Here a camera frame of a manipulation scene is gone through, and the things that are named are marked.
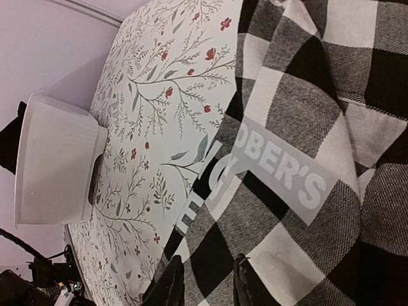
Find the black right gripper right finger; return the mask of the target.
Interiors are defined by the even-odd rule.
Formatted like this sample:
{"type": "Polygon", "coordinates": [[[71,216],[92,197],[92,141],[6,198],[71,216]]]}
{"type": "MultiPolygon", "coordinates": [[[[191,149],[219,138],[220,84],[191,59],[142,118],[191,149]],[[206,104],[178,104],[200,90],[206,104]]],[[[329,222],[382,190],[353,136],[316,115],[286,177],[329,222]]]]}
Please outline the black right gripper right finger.
{"type": "Polygon", "coordinates": [[[233,304],[240,306],[273,306],[279,303],[243,254],[238,254],[233,268],[233,304]]]}

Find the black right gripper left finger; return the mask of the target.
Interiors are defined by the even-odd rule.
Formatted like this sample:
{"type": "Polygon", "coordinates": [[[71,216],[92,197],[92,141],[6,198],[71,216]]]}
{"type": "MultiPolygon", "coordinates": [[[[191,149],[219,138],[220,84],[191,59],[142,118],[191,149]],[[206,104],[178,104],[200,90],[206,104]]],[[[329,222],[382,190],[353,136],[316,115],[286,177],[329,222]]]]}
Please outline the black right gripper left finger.
{"type": "Polygon", "coordinates": [[[163,273],[143,294],[142,305],[185,305],[184,265],[180,255],[175,255],[163,273]]]}

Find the black white checkered shirt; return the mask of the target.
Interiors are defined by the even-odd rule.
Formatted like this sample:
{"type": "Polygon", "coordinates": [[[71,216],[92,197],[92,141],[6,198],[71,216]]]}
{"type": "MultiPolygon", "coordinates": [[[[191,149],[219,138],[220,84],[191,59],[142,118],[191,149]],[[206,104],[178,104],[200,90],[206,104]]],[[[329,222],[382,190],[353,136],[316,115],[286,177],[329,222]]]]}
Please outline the black white checkered shirt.
{"type": "Polygon", "coordinates": [[[237,90],[164,248],[185,305],[407,304],[407,2],[244,1],[237,90]]]}

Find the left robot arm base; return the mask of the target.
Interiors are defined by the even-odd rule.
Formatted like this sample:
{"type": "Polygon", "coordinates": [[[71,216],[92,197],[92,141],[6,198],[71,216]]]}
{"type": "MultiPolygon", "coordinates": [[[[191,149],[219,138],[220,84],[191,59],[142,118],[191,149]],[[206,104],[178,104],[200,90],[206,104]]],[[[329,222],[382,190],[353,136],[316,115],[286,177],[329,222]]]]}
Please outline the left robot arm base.
{"type": "Polygon", "coordinates": [[[1,272],[1,305],[94,305],[85,297],[84,283],[74,260],[73,250],[49,258],[15,235],[1,230],[1,236],[33,256],[28,263],[32,281],[10,269],[1,272]]]}

